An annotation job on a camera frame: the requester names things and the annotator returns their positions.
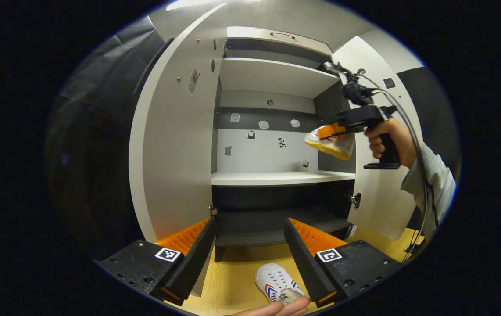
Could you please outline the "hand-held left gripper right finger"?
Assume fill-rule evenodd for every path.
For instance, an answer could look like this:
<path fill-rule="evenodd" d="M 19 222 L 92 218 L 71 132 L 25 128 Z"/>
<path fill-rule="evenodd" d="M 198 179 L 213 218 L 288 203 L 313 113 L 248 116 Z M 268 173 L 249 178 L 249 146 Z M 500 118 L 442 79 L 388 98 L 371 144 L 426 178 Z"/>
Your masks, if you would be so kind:
<path fill-rule="evenodd" d="M 347 243 L 293 218 L 285 220 L 284 238 L 319 308 L 366 292 L 402 266 L 365 240 Z"/>

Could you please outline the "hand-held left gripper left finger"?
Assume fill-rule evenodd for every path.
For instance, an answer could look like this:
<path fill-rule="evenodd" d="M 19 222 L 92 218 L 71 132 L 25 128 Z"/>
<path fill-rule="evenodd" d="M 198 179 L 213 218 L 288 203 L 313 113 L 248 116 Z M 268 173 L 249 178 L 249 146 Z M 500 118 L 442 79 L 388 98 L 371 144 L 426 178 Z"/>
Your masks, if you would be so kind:
<path fill-rule="evenodd" d="M 216 232 L 216 222 L 208 218 L 156 243 L 135 240 L 98 264 L 134 289 L 181 306 L 200 277 Z"/>

